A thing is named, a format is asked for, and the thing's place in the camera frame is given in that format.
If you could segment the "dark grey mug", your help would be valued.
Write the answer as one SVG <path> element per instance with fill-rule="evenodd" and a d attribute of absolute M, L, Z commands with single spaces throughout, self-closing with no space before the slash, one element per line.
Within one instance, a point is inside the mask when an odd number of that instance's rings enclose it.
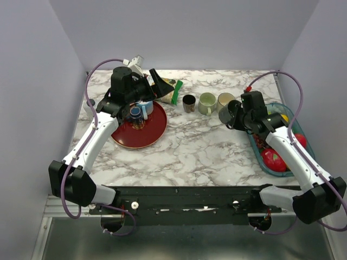
<path fill-rule="evenodd" d="M 238 100 L 229 101 L 224 107 L 219 111 L 219 120 L 224 125 L 232 126 L 235 122 L 237 112 L 241 107 L 241 102 Z"/>

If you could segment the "light blue white mug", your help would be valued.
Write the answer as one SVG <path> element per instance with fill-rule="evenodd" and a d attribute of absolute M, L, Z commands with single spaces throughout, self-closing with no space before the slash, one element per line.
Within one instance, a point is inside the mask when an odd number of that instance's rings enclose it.
<path fill-rule="evenodd" d="M 149 118 L 149 115 L 151 115 L 153 112 L 153 101 L 137 102 L 136 107 L 140 109 L 144 120 L 147 120 Z"/>

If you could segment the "cream mug with black rim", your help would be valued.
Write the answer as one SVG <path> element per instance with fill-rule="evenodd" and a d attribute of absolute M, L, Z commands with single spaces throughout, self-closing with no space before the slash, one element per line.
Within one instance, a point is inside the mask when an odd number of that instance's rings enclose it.
<path fill-rule="evenodd" d="M 217 98 L 216 111 L 219 112 L 230 101 L 235 100 L 235 96 L 231 93 L 222 93 Z"/>

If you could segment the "brown striped mug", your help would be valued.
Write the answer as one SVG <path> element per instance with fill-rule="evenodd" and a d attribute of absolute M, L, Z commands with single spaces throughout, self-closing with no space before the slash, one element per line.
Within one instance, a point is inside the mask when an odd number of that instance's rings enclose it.
<path fill-rule="evenodd" d="M 186 113 L 191 113 L 195 111 L 196 98 L 193 95 L 191 94 L 184 95 L 182 98 L 182 102 L 183 102 L 183 109 Z"/>

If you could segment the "light green mug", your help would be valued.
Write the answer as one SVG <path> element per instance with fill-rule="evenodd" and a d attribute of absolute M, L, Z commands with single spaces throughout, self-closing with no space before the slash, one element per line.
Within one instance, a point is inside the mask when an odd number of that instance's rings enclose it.
<path fill-rule="evenodd" d="M 199 97 L 198 111 L 207 116 L 211 116 L 216 107 L 216 97 L 212 93 L 203 93 Z"/>

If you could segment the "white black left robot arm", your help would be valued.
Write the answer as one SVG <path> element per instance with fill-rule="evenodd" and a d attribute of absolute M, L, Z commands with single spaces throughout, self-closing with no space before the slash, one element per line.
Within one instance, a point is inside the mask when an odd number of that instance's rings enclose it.
<path fill-rule="evenodd" d="M 130 105 L 152 101 L 174 91 L 154 69 L 153 83 L 128 67 L 117 67 L 111 75 L 111 86 L 104 98 L 92 109 L 93 120 L 78 144 L 61 161 L 52 161 L 48 172 L 52 193 L 63 202 L 79 206 L 101 204 L 109 214 L 120 209 L 120 200 L 113 188 L 97 185 L 89 176 L 105 142 L 121 126 L 130 112 Z"/>

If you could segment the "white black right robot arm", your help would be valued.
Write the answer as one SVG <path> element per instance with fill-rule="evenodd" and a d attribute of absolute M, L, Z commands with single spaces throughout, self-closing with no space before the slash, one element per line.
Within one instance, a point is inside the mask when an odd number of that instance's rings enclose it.
<path fill-rule="evenodd" d="M 219 119 L 229 129 L 250 131 L 261 137 L 278 153 L 301 188 L 296 192 L 263 186 L 249 199 L 253 211 L 276 206 L 293 211 L 303 223 L 311 224 L 346 208 L 346 182 L 341 177 L 333 178 L 318 165 L 295 138 L 291 130 L 294 120 L 286 121 L 280 113 L 269 113 L 259 91 L 245 92 L 241 101 L 230 101 L 219 111 Z"/>

